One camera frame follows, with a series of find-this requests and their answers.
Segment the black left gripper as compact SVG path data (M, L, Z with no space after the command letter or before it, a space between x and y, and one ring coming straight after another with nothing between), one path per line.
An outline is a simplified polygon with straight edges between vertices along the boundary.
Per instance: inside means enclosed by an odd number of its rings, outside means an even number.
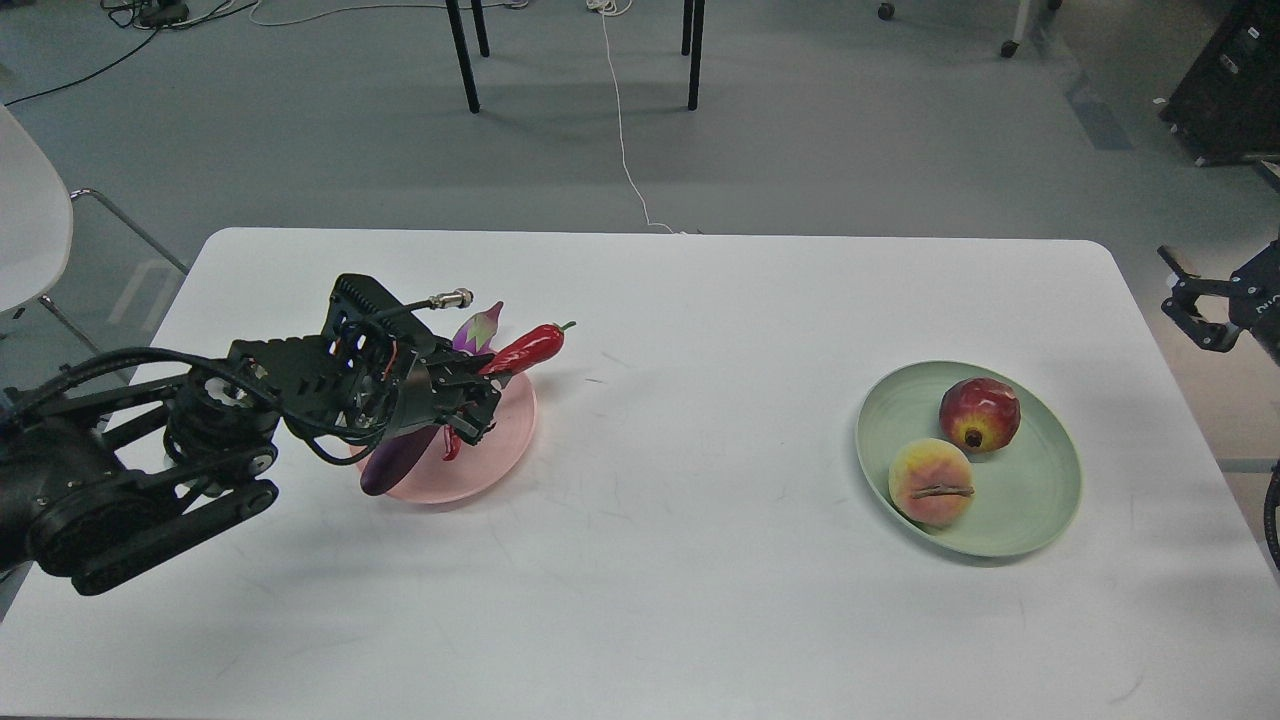
M389 345L378 356L361 359L352 386L349 438L385 441L436 425L451 430L456 443L477 445L495 425L502 392L470 384L506 386L506 374L485 372L495 356L449 345Z

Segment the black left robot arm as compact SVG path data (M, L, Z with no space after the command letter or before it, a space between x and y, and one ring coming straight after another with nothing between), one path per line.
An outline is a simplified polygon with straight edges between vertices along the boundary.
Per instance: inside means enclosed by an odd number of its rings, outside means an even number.
M3 571L32 562L93 596L210 541L275 502L279 430L333 466L421 429L477 445L511 374L419 319L472 300L403 304L343 274L314 334L120 348L5 388Z

